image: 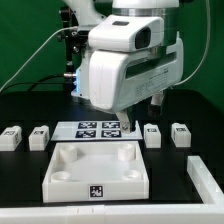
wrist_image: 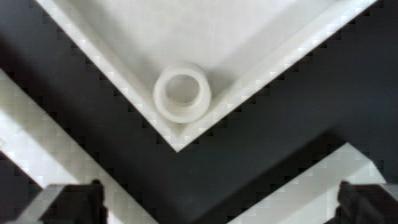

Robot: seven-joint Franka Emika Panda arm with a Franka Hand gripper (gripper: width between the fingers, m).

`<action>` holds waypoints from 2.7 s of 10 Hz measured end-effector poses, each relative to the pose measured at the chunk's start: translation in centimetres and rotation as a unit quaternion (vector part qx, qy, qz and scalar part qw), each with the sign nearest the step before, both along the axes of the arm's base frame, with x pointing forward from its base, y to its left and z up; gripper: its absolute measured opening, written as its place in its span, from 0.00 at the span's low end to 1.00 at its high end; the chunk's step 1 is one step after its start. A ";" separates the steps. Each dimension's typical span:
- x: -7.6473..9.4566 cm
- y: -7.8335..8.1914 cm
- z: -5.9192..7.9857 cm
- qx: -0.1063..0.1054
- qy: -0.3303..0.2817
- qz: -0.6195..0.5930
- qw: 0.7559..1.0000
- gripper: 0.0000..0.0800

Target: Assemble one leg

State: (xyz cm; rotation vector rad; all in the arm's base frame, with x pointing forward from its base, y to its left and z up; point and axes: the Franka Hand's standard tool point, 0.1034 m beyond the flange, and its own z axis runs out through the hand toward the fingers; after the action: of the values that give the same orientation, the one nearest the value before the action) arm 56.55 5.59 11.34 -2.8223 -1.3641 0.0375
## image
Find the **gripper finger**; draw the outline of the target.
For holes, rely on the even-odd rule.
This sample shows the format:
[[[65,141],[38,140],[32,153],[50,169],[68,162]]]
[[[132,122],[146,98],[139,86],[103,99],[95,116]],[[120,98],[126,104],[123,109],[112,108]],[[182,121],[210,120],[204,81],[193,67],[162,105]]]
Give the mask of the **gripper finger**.
[[[164,99],[164,93],[162,91],[154,94],[151,99],[151,112],[153,116],[159,116],[161,114],[161,106]]]
[[[116,113],[118,120],[120,121],[120,128],[123,133],[129,134],[131,132],[131,121],[127,110],[122,110]]]

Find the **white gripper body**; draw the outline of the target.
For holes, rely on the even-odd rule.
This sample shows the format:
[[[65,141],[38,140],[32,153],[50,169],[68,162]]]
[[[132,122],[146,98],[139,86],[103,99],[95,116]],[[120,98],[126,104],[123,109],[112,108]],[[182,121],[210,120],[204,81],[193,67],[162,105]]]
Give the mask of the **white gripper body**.
[[[183,75],[183,42],[176,39],[165,55],[95,51],[89,65],[91,104],[115,114],[179,82]]]

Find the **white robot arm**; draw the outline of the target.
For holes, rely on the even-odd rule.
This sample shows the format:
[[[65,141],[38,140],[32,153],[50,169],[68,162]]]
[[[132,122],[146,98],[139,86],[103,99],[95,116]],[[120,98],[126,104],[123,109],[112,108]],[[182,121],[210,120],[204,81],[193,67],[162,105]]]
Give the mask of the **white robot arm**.
[[[82,62],[71,95],[135,130],[132,106],[179,82],[180,0],[63,0],[78,20]]]

